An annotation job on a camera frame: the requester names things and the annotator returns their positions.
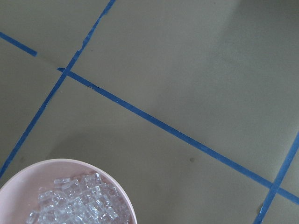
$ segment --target gray surface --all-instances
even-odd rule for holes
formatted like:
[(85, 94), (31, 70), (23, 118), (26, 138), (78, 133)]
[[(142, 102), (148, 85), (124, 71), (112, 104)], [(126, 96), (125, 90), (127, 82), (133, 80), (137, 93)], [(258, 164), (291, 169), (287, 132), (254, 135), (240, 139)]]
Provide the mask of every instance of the gray surface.
[(0, 164), (6, 160), (60, 72), (0, 39)]
[(120, 1), (73, 70), (274, 181), (299, 130), (287, 2)]
[(295, 224), (299, 220), (299, 206), (276, 195), (263, 224)]
[[(108, 1), (0, 2), (0, 163)], [(74, 72), (273, 181), (299, 130), (297, 1), (116, 1)], [(73, 158), (111, 174), (139, 223), (252, 223), (268, 189), (67, 78), (0, 180)], [(298, 155), (282, 184), (299, 196)], [(276, 196), (264, 223), (295, 223)]]
[(267, 189), (70, 78), (8, 168), (72, 158), (112, 175), (139, 223), (251, 223)]

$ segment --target short blue tape strip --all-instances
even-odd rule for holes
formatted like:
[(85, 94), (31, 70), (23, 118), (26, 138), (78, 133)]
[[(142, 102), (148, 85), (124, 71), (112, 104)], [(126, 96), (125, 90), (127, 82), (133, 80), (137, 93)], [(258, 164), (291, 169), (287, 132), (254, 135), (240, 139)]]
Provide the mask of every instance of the short blue tape strip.
[(17, 154), (17, 152), (19, 151), (19, 149), (22, 146), (23, 142), (26, 140), (26, 138), (29, 135), (29, 133), (31, 132), (32, 128), (37, 123), (38, 119), (40, 118), (41, 114), (45, 110), (47, 104), (49, 103), (50, 99), (53, 97), (53, 95), (55, 94), (55, 92), (58, 90), (58, 88), (60, 87), (61, 83), (64, 81), (65, 77), (66, 77), (65, 74), (62, 74), (60, 76), (60, 78), (58, 79), (58, 81), (56, 82), (56, 84), (54, 85), (54, 87), (52, 88), (52, 90), (50, 91), (50, 93), (48, 94), (47, 98), (45, 99), (45, 101), (43, 102), (43, 104), (41, 105), (41, 107), (38, 109), (37, 113), (35, 114), (35, 116), (31, 120), (31, 122), (29, 123), (28, 127), (26, 128), (26, 130), (24, 131), (24, 133), (22, 134), (22, 136), (20, 137), (20, 139), (17, 141), (15, 147), (10, 152), (8, 158), (6, 159), (5, 163), (1, 167), (0, 178), (3, 176), (4, 172), (8, 168), (9, 164), (11, 163), (11, 161), (13, 160), (13, 158), (15, 157), (15, 155)]
[(2, 32), (0, 32), (0, 37), (34, 57), (37, 55), (37, 52), (35, 50), (25, 46), (24, 44), (18, 42), (17, 40), (11, 38), (10, 36), (7, 36), (6, 34), (4, 34)]
[(49, 95), (47, 96), (47, 98), (45, 99), (45, 101), (43, 102), (42, 106), (38, 109), (37, 113), (35, 114), (35, 116), (31, 120), (31, 122), (28, 125), (28, 127), (26, 128), (25, 132), (23, 133), (23, 135), (21, 136), (21, 138), (18, 140), (17, 144), (15, 145), (15, 147), (11, 151), (10, 155), (6, 159), (5, 163), (1, 167), (0, 178), (3, 176), (4, 172), (6, 171), (6, 169), (9, 166), (9, 164), (11, 163), (11, 161), (13, 160), (13, 158), (15, 157), (15, 155), (17, 154), (17, 152), (19, 151), (19, 149), (22, 146), (23, 142), (25, 141), (25, 139), (27, 138), (27, 136), (31, 132), (31, 130), (34, 127), (34, 125), (37, 123), (37, 121), (40, 118), (41, 114), (45, 110), (48, 102), (53, 97), (54, 93), (60, 87), (60, 85), (62, 84), (62, 82), (65, 80), (66, 76), (71, 71), (71, 68), (74, 66), (74, 64), (78, 60), (80, 54), (82, 53), (82, 51), (84, 50), (84, 48), (86, 47), (86, 45), (88, 44), (88, 42), (90, 41), (90, 39), (91, 39), (91, 37), (92, 37), (92, 35), (94, 33), (94, 30), (96, 29), (96, 27), (97, 27), (98, 23), (100, 22), (101, 18), (108, 13), (108, 11), (110, 10), (110, 8), (114, 4), (114, 2), (115, 2), (115, 0), (110, 0), (108, 2), (107, 6), (105, 7), (105, 9), (101, 13), (101, 15), (98, 17), (98, 19), (96, 20), (95, 24), (93, 25), (93, 27), (91, 28), (91, 30), (89, 31), (89, 33), (87, 34), (87, 36), (85, 37), (85, 39), (83, 40), (82, 48), (75, 53), (75, 55), (73, 56), (73, 58), (71, 59), (71, 61), (67, 65), (67, 67), (63, 70), (63, 73), (62, 73), (61, 77), (59, 78), (59, 80), (57, 81), (57, 83), (54, 85), (53, 89), (51, 90), (51, 92), (49, 93)]
[(279, 188), (277, 191), (282, 197), (289, 199), (290, 201), (294, 202), (295, 204), (299, 205), (299, 197), (291, 194), (290, 192), (286, 191), (283, 188)]
[(285, 174), (288, 170), (288, 168), (290, 167), (290, 164), (297, 152), (299, 148), (299, 132), (297, 133), (297, 136), (285, 158), (284, 163), (282, 164), (276, 178), (275, 181), (273, 183), (273, 185), (271, 186), (268, 195), (266, 196), (262, 209), (260, 211), (260, 213), (257, 215), (257, 217), (255, 218), (253, 224), (260, 224), (263, 221), (263, 218), (265, 217), (276, 193), (278, 192), (279, 186), (281, 184), (281, 182), (283, 181)]
[(124, 108), (130, 110), (131, 112), (137, 114), (138, 116), (146, 119), (147, 121), (153, 123), (154, 125), (164, 129), (165, 131), (173, 134), (174, 136), (178, 137), (179, 139), (185, 141), (186, 143), (196, 147), (197, 149), (201, 150), (202, 152), (210, 155), (211, 157), (223, 162), (224, 164), (228, 165), (229, 167), (239, 171), (240, 173), (246, 175), (247, 177), (255, 180), (256, 182), (262, 184), (265, 187), (270, 188), (272, 183), (264, 178), (262, 178), (261, 176), (253, 173), (252, 171), (246, 169), (245, 167), (237, 164), (236, 162), (230, 160), (229, 158), (219, 154), (218, 152), (208, 148), (207, 146), (199, 143), (198, 141), (190, 138), (189, 136), (181, 133), (180, 131), (174, 129), (173, 127), (170, 127), (169, 125), (163, 123), (162, 121), (159, 121), (158, 119), (150, 116), (149, 114), (147, 114), (146, 112), (138, 109), (137, 107), (127, 103), (126, 101), (118, 98), (117, 96), (113, 95), (112, 93), (97, 87), (96, 85), (92, 84), (91, 82), (87, 81), (86, 79), (82, 78), (81, 76), (78, 76), (77, 74), (70, 72), (68, 73), (68, 76), (70, 76), (71, 78), (77, 80), (78, 82), (82, 83), (83, 85), (86, 85), (90, 88), (92, 88), (93, 90), (95, 90), (96, 92), (98, 92), (99, 94), (103, 95), (104, 97), (116, 102), (117, 104), (123, 106)]

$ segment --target blue tape line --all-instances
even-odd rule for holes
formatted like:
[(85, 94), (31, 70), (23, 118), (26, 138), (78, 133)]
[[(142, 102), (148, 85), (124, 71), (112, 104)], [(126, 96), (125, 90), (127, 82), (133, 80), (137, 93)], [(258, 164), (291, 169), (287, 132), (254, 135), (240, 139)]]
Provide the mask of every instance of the blue tape line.
[(97, 27), (98, 23), (100, 22), (101, 18), (108, 13), (108, 11), (110, 10), (110, 8), (114, 4), (114, 2), (115, 2), (115, 0), (110, 0), (108, 2), (108, 4), (106, 5), (105, 9), (101, 13), (101, 15), (98, 17), (98, 19), (96, 20), (95, 24), (93, 25), (93, 27), (88, 32), (88, 34), (85, 37), (85, 39), (83, 40), (83, 42), (82, 42), (82, 48), (80, 50), (77, 50), (77, 52), (75, 53), (75, 55), (73, 56), (73, 58), (70, 60), (70, 62), (68, 63), (68, 65), (65, 68), (65, 70), (63, 71), (63, 73), (61, 74), (59, 80), (54, 85), (53, 89), (51, 90), (51, 92), (49, 93), (49, 95), (47, 96), (47, 98), (45, 99), (45, 101), (43, 102), (42, 106), (38, 109), (37, 113), (35, 114), (35, 116), (31, 120), (31, 122), (28, 125), (28, 127), (26, 128), (25, 132), (23, 133), (23, 135), (21, 136), (21, 138), (18, 140), (17, 144), (15, 145), (15, 147), (11, 151), (10, 155), (6, 159), (5, 163), (1, 167), (0, 178), (3, 176), (4, 172), (6, 171), (6, 169), (9, 166), (9, 164), (11, 163), (11, 161), (13, 160), (13, 158), (15, 157), (15, 155), (17, 154), (17, 152), (19, 151), (19, 149), (22, 146), (23, 142), (26, 140), (26, 138), (29, 135), (29, 133), (31, 132), (32, 128), (34, 127), (34, 125), (36, 124), (36, 122), (38, 121), (38, 119), (40, 118), (40, 116), (43, 113), (43, 111), (45, 110), (48, 102), (53, 97), (54, 93), (60, 87), (60, 85), (62, 84), (62, 82), (65, 80), (65, 78), (68, 75), (68, 73), (70, 72), (71, 68), (74, 66), (74, 64), (78, 60), (80, 54), (82, 53), (82, 51), (84, 50), (84, 48), (87, 46), (87, 44), (90, 41), (90, 39), (91, 39), (91, 37), (92, 37), (92, 35), (94, 33), (94, 30), (96, 29), (96, 27)]
[(286, 191), (283, 188), (279, 188), (277, 191), (282, 197), (289, 199), (290, 201), (294, 202), (295, 204), (299, 205), (299, 197), (291, 194), (290, 192)]
[(86, 79), (82, 78), (81, 76), (70, 72), (68, 73), (68, 76), (70, 76), (71, 78), (77, 80), (78, 82), (82, 83), (83, 85), (86, 85), (90, 88), (92, 88), (93, 90), (95, 90), (96, 92), (98, 92), (99, 94), (103, 95), (104, 97), (116, 102), (117, 104), (123, 106), (124, 108), (130, 110), (131, 112), (137, 114), (138, 116), (148, 120), (149, 122), (153, 123), (154, 125), (164, 129), (165, 131), (169, 132), (170, 134), (173, 134), (174, 136), (178, 137), (179, 139), (185, 141), (186, 143), (196, 147), (197, 149), (201, 150), (202, 152), (210, 155), (211, 157), (223, 162), (224, 164), (228, 165), (229, 167), (239, 171), (240, 173), (246, 175), (247, 177), (255, 180), (256, 182), (260, 183), (261, 185), (270, 188), (272, 183), (264, 178), (262, 178), (261, 176), (255, 174), (254, 172), (246, 169), (245, 167), (237, 164), (236, 162), (230, 160), (229, 158), (219, 154), (218, 152), (208, 148), (207, 146), (199, 143), (198, 141), (190, 138), (189, 136), (181, 133), (180, 131), (174, 129), (173, 127), (165, 124), (162, 121), (159, 121), (158, 119), (150, 116), (149, 114), (147, 114), (146, 112), (138, 109), (137, 107), (127, 103), (126, 101), (118, 98), (117, 96), (113, 95), (112, 93), (97, 87), (95, 84), (87, 81)]
[(55, 92), (58, 90), (58, 88), (60, 87), (60, 85), (62, 84), (62, 82), (64, 81), (65, 78), (66, 78), (66, 75), (64, 73), (61, 74), (60, 78), (58, 79), (58, 81), (56, 82), (56, 84), (54, 85), (54, 87), (52, 88), (52, 90), (50, 91), (50, 93), (48, 94), (47, 98), (45, 99), (45, 101), (43, 102), (43, 104), (41, 105), (41, 107), (38, 109), (37, 113), (35, 114), (35, 116), (31, 120), (31, 122), (29, 123), (28, 127), (26, 128), (26, 130), (24, 131), (24, 133), (22, 134), (22, 136), (20, 137), (20, 139), (17, 141), (15, 147), (10, 152), (8, 158), (6, 159), (6, 161), (4, 162), (3, 166), (1, 167), (0, 178), (3, 176), (4, 172), (8, 168), (9, 164), (11, 163), (11, 161), (13, 160), (13, 158), (15, 157), (15, 155), (17, 154), (17, 152), (19, 151), (19, 149), (22, 146), (23, 142), (26, 140), (26, 138), (29, 135), (29, 133), (31, 132), (32, 128), (37, 123), (37, 121), (40, 118), (41, 114), (45, 110), (47, 104), (49, 103), (49, 101), (51, 100), (51, 98), (53, 97), (53, 95), (55, 94)]
[(272, 187), (270, 188), (268, 195), (266, 196), (263, 206), (261, 208), (260, 213), (257, 215), (257, 217), (255, 218), (253, 224), (260, 224), (263, 221), (263, 218), (265, 217), (278, 189), (279, 186), (281, 184), (281, 182), (283, 181), (286, 172), (288, 171), (288, 168), (290, 167), (290, 164), (298, 150), (299, 147), (299, 132), (297, 133), (297, 136), (285, 158), (284, 163), (282, 164), (281, 168), (279, 169), (279, 172), (275, 178), (275, 181), (272, 185)]
[(7, 36), (6, 34), (4, 34), (2, 32), (0, 32), (0, 37), (34, 57), (37, 55), (37, 52), (35, 50), (25, 46), (24, 44), (18, 42), (17, 40), (11, 38), (10, 36)]

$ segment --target concrete floor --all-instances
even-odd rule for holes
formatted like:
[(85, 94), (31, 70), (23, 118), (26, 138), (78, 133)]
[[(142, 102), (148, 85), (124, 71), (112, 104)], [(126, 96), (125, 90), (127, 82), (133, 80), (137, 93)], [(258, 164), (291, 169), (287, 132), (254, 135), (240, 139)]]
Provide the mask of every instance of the concrete floor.
[[(68, 74), (25, 131), (107, 3), (0, 2), (0, 31), (38, 53), (0, 39), (1, 165), (20, 146), (0, 186), (72, 158), (112, 175), (139, 223), (253, 223), (299, 130), (299, 3), (117, 0), (72, 72), (161, 123)], [(298, 166), (264, 224), (298, 222)]]

